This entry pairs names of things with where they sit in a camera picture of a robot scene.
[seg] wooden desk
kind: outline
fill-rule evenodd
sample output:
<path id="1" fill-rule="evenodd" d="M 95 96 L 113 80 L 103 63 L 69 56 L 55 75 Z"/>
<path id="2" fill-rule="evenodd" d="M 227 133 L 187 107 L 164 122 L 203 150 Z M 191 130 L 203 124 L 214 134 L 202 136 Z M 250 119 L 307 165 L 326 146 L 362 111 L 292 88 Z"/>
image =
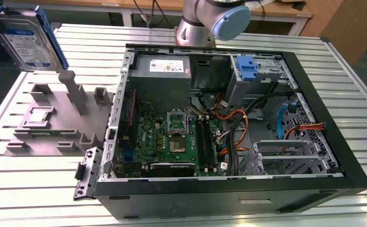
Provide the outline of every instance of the wooden desk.
<path id="1" fill-rule="evenodd" d="M 151 14 L 152 0 L 136 0 L 143 13 Z M 182 16 L 184 0 L 157 0 L 165 15 Z M 116 12 L 123 15 L 124 26 L 132 26 L 131 15 L 139 13 L 133 0 L 9 0 L 12 7 L 33 7 L 43 9 Z M 294 23 L 288 35 L 299 35 L 308 18 L 314 16 L 307 7 L 302 11 L 291 8 L 291 3 L 276 1 L 264 6 L 264 21 Z M 155 6 L 153 14 L 161 12 Z M 251 11 L 251 20 L 262 20 L 262 7 Z"/>
<path id="2" fill-rule="evenodd" d="M 145 14 L 151 14 L 152 0 L 136 0 L 141 11 Z M 184 0 L 157 0 L 157 3 L 165 13 L 165 15 L 182 16 L 183 11 L 183 2 Z M 124 0 L 123 7 L 128 9 L 129 13 L 139 13 L 133 0 Z M 155 14 L 160 14 L 157 7 L 155 6 Z M 262 20 L 262 7 L 251 11 L 251 20 Z M 288 35 L 299 35 L 308 18 L 312 18 L 314 14 L 311 13 L 307 7 L 302 11 L 292 8 L 292 3 L 284 3 L 275 1 L 271 4 L 264 6 L 264 21 L 275 22 L 290 22 L 294 23 Z M 124 26 L 132 26 L 125 20 Z"/>

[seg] aluminum table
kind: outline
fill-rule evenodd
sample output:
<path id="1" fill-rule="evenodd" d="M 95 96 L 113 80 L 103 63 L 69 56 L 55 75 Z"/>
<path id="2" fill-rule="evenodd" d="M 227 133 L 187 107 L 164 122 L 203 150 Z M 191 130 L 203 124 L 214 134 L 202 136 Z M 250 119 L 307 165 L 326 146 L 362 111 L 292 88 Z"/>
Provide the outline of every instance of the aluminum table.
<path id="1" fill-rule="evenodd" d="M 115 92 L 125 43 L 173 44 L 173 31 L 63 24 L 55 30 L 69 70 L 85 91 Z M 218 47 L 296 54 L 367 174 L 367 87 L 331 43 L 319 38 L 243 34 Z M 340 197 L 303 213 L 116 220 L 97 200 L 72 201 L 83 157 L 5 157 L 5 145 L 21 122 L 35 83 L 65 91 L 53 72 L 23 72 L 0 105 L 0 226 L 367 226 L 367 191 Z"/>

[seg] metal case frame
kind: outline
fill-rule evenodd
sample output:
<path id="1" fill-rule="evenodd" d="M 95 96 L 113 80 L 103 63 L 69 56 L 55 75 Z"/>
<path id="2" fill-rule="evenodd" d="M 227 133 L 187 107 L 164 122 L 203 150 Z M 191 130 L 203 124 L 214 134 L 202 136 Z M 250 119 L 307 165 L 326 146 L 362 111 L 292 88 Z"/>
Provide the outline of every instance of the metal case frame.
<path id="1" fill-rule="evenodd" d="M 336 156 L 340 166 L 338 172 L 342 172 L 344 177 L 247 179 L 234 176 L 230 183 L 227 180 L 141 181 L 139 179 L 115 182 L 108 178 L 108 173 L 112 157 L 117 155 L 113 154 L 117 144 L 116 140 L 107 140 L 99 176 L 96 176 L 97 182 L 91 188 L 91 198 L 95 196 L 99 199 L 115 217 L 145 218 L 300 212 L 338 196 L 352 195 L 367 189 L 367 176 L 294 53 L 147 44 L 128 44 L 127 48 L 107 137 L 109 130 L 117 129 L 117 112 L 121 109 L 128 69 L 135 67 L 135 54 L 279 54 L 287 63 L 299 86 L 298 91 L 303 94 L 316 121 L 326 122 L 323 136 Z M 258 210 L 259 205 L 270 203 L 275 198 L 280 201 L 288 199 L 283 201 L 286 206 L 274 210 Z"/>

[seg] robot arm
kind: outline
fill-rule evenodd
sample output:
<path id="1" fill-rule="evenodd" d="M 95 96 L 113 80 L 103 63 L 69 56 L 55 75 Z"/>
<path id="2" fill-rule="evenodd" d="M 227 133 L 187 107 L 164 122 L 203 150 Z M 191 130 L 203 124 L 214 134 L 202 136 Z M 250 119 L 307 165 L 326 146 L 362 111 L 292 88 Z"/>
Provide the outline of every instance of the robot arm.
<path id="1" fill-rule="evenodd" d="M 186 0 L 176 42 L 211 47 L 214 38 L 234 39 L 247 28 L 251 12 L 246 0 Z"/>

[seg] black plastic hinge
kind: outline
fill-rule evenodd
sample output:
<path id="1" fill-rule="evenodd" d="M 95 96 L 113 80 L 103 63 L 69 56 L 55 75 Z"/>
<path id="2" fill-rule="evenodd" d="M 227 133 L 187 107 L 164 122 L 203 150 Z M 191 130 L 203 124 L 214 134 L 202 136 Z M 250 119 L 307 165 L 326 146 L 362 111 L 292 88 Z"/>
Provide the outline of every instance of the black plastic hinge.
<path id="1" fill-rule="evenodd" d="M 84 171 L 87 169 L 87 164 L 77 164 L 77 168 L 76 168 L 76 172 L 75 172 L 75 179 L 81 181 L 83 180 L 83 175 L 84 175 Z"/>
<path id="2" fill-rule="evenodd" d="M 85 151 L 83 162 L 77 164 L 75 179 L 77 180 L 73 200 L 95 200 L 93 192 L 99 177 L 101 148 L 91 148 Z"/>

